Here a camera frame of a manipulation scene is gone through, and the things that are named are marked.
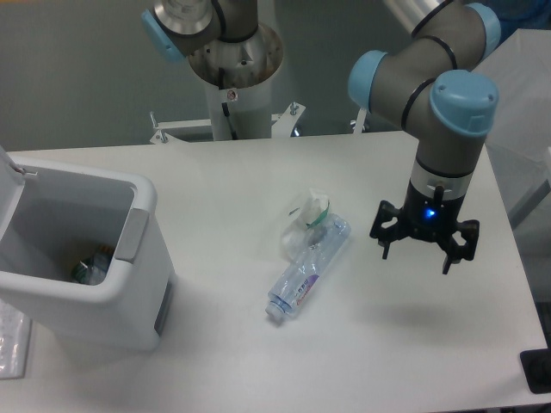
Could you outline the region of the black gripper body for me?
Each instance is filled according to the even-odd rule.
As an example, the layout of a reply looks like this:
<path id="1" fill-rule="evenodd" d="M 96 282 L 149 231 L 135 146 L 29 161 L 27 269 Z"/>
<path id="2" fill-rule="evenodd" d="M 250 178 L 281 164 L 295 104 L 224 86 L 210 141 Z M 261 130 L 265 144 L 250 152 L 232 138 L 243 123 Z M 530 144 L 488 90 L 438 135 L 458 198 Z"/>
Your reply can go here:
<path id="1" fill-rule="evenodd" d="M 465 196 L 434 200 L 419 192 L 411 182 L 400 210 L 399 225 L 408 237 L 428 243 L 449 244 L 456 232 L 457 217 Z"/>

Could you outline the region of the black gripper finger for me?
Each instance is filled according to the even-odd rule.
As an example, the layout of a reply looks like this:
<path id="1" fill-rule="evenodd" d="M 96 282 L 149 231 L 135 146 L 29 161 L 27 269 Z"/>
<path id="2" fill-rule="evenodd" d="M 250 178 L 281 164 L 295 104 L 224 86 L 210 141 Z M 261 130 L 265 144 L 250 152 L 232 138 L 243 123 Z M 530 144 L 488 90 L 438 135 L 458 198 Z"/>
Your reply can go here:
<path id="1" fill-rule="evenodd" d="M 391 243 L 405 238 L 403 218 L 404 214 L 401 208 L 397 208 L 387 200 L 380 202 L 369 236 L 376 239 L 383 248 L 383 260 L 388 257 Z"/>
<path id="2" fill-rule="evenodd" d="M 480 222 L 476 219 L 455 221 L 436 234 L 436 243 L 445 252 L 443 274 L 448 274 L 453 264 L 461 260 L 472 261 L 480 234 Z"/>

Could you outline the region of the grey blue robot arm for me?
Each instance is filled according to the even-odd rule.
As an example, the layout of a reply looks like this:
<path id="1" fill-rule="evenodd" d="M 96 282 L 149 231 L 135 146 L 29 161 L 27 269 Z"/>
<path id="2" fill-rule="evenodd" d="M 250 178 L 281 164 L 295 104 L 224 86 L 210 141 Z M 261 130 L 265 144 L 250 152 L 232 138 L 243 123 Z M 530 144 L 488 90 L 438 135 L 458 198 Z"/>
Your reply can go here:
<path id="1" fill-rule="evenodd" d="M 380 203 L 370 231 L 388 250 L 410 237 L 436 243 L 451 266 L 474 258 L 480 224 L 459 221 L 468 185 L 492 129 L 498 89 L 474 67 L 496 48 L 501 27 L 480 3 L 390 1 L 410 33 L 400 53 L 363 54 L 348 79 L 350 99 L 418 141 L 404 205 Z M 141 16 L 169 61 L 187 60 L 205 85 L 217 140 L 272 136 L 271 80 L 282 42 L 254 1 L 156 1 Z"/>

